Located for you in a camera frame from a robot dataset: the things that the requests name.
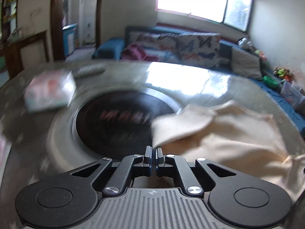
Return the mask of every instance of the green bowl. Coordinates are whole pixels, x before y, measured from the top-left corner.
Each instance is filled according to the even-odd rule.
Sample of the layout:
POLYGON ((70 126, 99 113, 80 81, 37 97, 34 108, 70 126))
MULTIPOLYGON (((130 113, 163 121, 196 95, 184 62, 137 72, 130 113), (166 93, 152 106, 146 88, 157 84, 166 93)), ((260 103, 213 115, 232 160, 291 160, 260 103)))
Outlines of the green bowl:
POLYGON ((269 77, 269 76, 264 76, 263 81, 271 89, 276 89, 279 86, 277 81, 275 81, 272 77, 269 77))

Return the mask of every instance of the beige pillow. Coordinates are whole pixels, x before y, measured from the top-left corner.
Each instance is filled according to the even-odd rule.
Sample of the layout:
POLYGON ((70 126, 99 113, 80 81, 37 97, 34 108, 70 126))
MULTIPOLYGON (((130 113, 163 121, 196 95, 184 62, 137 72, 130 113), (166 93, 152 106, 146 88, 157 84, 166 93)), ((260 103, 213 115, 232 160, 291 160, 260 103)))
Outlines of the beige pillow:
POLYGON ((260 58, 238 47, 232 48, 232 71, 242 77, 262 79, 260 58))

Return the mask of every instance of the metal screw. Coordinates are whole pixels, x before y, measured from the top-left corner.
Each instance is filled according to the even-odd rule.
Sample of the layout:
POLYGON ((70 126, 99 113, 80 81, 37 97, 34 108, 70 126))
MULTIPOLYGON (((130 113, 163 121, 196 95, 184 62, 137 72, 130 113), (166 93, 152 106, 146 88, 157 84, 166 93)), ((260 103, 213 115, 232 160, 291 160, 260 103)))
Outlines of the metal screw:
POLYGON ((117 194, 119 191, 120 190, 117 187, 106 187, 104 189, 104 192, 107 193, 107 194, 117 194))
POLYGON ((202 188, 197 186, 191 186, 187 189, 190 194, 200 194, 202 192, 202 188))

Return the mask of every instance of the triangular cutout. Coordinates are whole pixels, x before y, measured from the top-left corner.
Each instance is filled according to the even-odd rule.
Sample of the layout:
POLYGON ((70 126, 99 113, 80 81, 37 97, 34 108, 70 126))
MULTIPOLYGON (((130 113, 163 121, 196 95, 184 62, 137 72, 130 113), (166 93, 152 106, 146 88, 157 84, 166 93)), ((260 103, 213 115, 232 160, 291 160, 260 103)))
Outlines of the triangular cutout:
POLYGON ((207 166, 219 177, 232 177, 236 176, 235 173, 228 171, 226 169, 223 169, 217 165, 214 164, 207 164, 207 166))
POLYGON ((77 177, 89 177, 101 164, 94 164, 86 169, 79 170, 75 173, 72 174, 72 176, 77 176, 77 177))

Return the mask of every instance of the window frame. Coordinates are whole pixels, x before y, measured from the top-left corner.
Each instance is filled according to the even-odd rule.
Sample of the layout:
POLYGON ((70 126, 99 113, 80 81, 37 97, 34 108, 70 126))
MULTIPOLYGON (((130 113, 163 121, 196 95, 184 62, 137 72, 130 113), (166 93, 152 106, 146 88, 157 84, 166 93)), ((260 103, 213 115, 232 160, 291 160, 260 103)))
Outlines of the window frame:
POLYGON ((223 25, 225 27, 229 27, 229 28, 233 28, 235 30, 238 30, 239 32, 242 32, 244 34, 247 34, 248 31, 249 31, 249 25, 251 23, 251 16, 252 16, 252 11, 253 11, 253 3, 254 3, 254 0, 251 0, 251 8, 250 8, 250 15, 249 15, 249 21, 247 23, 247 28, 245 31, 243 30, 240 30, 239 28, 236 28, 234 26, 231 26, 231 25, 228 25, 228 24, 225 24, 225 16, 227 14, 227 7, 228 7, 228 0, 226 2, 226 6, 225 6, 225 12, 224 12, 224 16, 222 18, 222 22, 217 22, 217 21, 213 21, 213 20, 210 20, 210 19, 207 19, 207 18, 203 18, 203 17, 199 17, 199 16, 195 16, 195 15, 192 15, 192 13, 189 13, 189 14, 186 14, 186 13, 181 13, 181 12, 177 12, 177 11, 173 11, 173 10, 166 10, 166 9, 160 9, 158 8, 158 0, 156 0, 156 8, 155 8, 155 11, 156 12, 165 12, 165 13, 170 13, 170 14, 176 14, 176 15, 183 15, 183 16, 187 16, 187 17, 190 17, 190 18, 195 18, 195 19, 199 19, 199 20, 202 20, 202 21, 208 21, 208 22, 211 22, 211 23, 214 23, 214 24, 217 24, 217 25, 223 25))

